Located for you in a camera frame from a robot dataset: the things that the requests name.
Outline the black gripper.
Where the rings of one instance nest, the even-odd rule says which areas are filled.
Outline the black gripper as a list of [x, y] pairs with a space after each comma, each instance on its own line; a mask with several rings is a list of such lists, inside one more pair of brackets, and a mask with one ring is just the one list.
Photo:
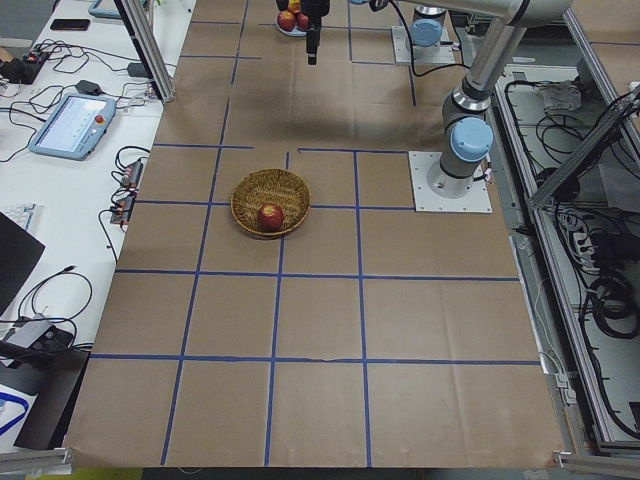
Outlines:
[[321, 38], [321, 18], [330, 12], [329, 0], [301, 0], [301, 12], [308, 19], [306, 31], [307, 64], [317, 64], [317, 54]]

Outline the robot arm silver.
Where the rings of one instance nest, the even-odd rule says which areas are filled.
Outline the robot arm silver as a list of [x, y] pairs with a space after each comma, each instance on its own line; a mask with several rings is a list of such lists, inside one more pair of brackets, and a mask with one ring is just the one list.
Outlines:
[[444, 30], [447, 10], [440, 7], [417, 5], [409, 26], [410, 44], [414, 53], [438, 48]]
[[490, 15], [493, 20], [480, 50], [460, 86], [446, 97], [442, 108], [446, 143], [430, 168], [431, 190], [448, 199], [465, 196], [474, 172], [491, 150], [494, 134], [485, 122], [495, 84], [527, 29], [560, 18], [569, 1], [420, 1], [420, 6]]

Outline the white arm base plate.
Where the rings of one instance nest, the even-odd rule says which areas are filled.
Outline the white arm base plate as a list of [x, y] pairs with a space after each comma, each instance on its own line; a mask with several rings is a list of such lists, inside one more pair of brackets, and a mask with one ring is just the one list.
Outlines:
[[478, 166], [471, 177], [448, 176], [440, 152], [409, 151], [409, 170], [416, 212], [491, 214], [487, 182]]
[[[440, 33], [440, 42], [437, 45], [412, 47], [416, 65], [443, 65], [455, 62], [452, 42], [447, 31], [442, 29]], [[409, 65], [411, 58], [406, 31], [402, 26], [393, 26], [391, 28], [391, 37], [395, 62], [398, 65]]]

